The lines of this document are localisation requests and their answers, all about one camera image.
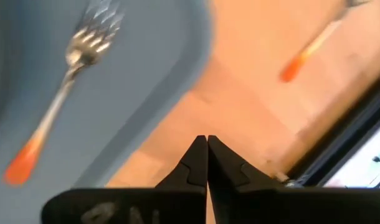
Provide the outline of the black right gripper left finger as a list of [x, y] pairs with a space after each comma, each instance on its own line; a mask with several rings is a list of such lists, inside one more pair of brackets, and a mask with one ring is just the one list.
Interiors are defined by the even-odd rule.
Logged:
[[205, 224], [207, 139], [197, 136], [155, 187], [72, 189], [42, 208], [41, 224]]

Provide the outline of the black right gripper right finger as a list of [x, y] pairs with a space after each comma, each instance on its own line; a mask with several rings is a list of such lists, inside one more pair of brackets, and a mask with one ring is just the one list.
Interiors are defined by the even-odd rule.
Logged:
[[287, 187], [218, 137], [207, 143], [218, 224], [380, 224], [380, 189]]

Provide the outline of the steel fork with orange handle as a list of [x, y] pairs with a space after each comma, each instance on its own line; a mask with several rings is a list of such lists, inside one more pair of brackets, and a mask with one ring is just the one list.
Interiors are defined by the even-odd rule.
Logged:
[[62, 83], [28, 141], [3, 175], [9, 185], [25, 184], [36, 168], [52, 125], [74, 86], [77, 75], [95, 65], [112, 46], [125, 16], [122, 0], [89, 0], [65, 52], [68, 69]]

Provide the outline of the blue plastic tray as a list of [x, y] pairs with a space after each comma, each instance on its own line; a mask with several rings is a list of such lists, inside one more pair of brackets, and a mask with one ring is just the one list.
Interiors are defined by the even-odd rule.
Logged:
[[192, 86], [209, 54], [206, 0], [122, 0], [112, 47], [80, 73], [23, 185], [2, 177], [66, 71], [65, 49], [87, 0], [2, 0], [9, 82], [0, 117], [0, 224], [39, 224], [43, 205], [104, 186]]

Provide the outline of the black table edge rail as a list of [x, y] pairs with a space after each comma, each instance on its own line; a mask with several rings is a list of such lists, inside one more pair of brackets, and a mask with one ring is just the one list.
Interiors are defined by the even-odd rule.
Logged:
[[380, 189], [380, 78], [290, 170], [285, 184]]

